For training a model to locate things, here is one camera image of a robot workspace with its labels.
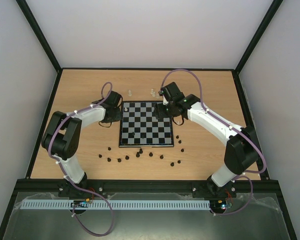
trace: white backdrop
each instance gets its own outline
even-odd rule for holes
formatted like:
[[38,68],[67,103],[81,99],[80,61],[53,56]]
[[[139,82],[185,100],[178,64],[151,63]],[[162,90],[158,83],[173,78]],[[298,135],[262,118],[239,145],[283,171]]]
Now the white backdrop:
[[272,0],[27,0],[62,67],[235,68]]
[[240,78],[300,239],[300,0],[283,1]]
[[0,0],[0,224],[24,178],[56,71],[14,0]]

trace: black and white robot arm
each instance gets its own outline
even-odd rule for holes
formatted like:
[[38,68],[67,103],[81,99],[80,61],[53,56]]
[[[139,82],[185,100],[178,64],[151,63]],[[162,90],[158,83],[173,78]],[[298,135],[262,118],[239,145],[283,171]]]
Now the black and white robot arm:
[[[247,126],[244,128],[234,124],[213,112],[206,105],[204,105],[206,108],[204,110],[200,98],[193,94],[185,97],[175,82],[163,86],[159,94],[163,97],[163,102],[155,105],[154,113],[157,119],[182,116],[183,119],[195,122],[207,129],[225,145],[224,164],[208,178],[208,188],[212,194],[217,193],[237,175],[241,175],[259,158],[254,148],[233,130],[235,128],[242,132],[260,148],[253,127]],[[226,122],[229,127],[212,115]]]
[[[65,132],[57,133],[52,143],[51,154],[58,159],[56,163],[62,165],[66,176],[75,184],[79,184],[86,175],[75,154],[79,146],[81,130],[96,122],[112,123],[120,121],[122,118],[119,108],[121,99],[122,96],[119,93],[111,91],[109,97],[99,106],[94,107],[94,104],[99,103],[102,99],[92,102],[90,108],[85,111],[74,111],[75,114],[61,128]],[[51,116],[41,141],[42,147],[47,151],[57,127],[72,113],[56,111]]]

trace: wooden tabletop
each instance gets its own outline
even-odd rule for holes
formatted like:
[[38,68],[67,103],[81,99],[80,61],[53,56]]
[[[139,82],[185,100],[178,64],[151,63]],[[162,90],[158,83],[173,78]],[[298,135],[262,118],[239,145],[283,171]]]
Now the wooden tabletop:
[[[124,101],[155,101],[151,89],[160,90],[164,70],[77,70],[65,69],[54,98],[50,115],[55,111],[71,112],[101,98],[101,87],[112,82],[113,90]],[[234,79],[230,71],[195,71],[203,88],[207,106],[227,120],[245,127]],[[174,72],[165,84],[176,82],[185,96],[199,95],[197,81],[186,72]],[[119,148],[120,123],[110,128],[94,123],[81,131],[76,152],[79,163],[89,179],[108,180],[206,180],[223,163],[225,146],[210,132],[194,122],[173,125],[174,147]],[[256,164],[249,169],[257,170]],[[257,174],[247,174],[259,180]],[[33,179],[61,179],[63,174],[55,161],[40,147],[31,174]]]

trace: robotic arm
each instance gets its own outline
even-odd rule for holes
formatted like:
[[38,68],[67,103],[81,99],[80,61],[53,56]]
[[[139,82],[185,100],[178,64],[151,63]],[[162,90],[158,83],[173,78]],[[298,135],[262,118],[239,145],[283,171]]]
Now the robotic arm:
[[[59,159],[66,175],[75,184],[79,184],[84,178],[87,178],[75,155],[79,145],[81,129],[95,122],[112,123],[120,121],[122,118],[120,106],[118,105],[120,99],[122,99],[122,96],[119,93],[111,91],[109,97],[99,106],[91,107],[70,117],[61,128],[61,130],[65,130],[65,133],[57,133],[52,143],[51,154]],[[97,104],[101,100],[94,101],[92,104]],[[56,111],[51,116],[41,141],[42,147],[47,151],[57,127],[69,114]]]
[[207,187],[213,195],[216,195],[224,185],[235,176],[242,174],[259,158],[254,148],[232,130],[236,128],[260,148],[253,127],[243,128],[234,124],[204,105],[207,111],[230,125],[230,127],[225,126],[203,109],[200,98],[193,94],[185,97],[175,82],[162,87],[159,94],[163,96],[163,103],[155,105],[154,113],[157,119],[182,116],[182,122],[183,119],[187,119],[199,124],[225,145],[224,164],[208,178]]

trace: wall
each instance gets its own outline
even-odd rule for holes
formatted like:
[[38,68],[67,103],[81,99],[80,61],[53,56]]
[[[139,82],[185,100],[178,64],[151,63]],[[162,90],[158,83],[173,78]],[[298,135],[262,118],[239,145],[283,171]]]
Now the wall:
[[24,178],[56,72],[14,0],[0,0],[0,224]]
[[300,239],[300,0],[283,1],[240,77]]
[[27,0],[62,67],[235,68],[272,0]]

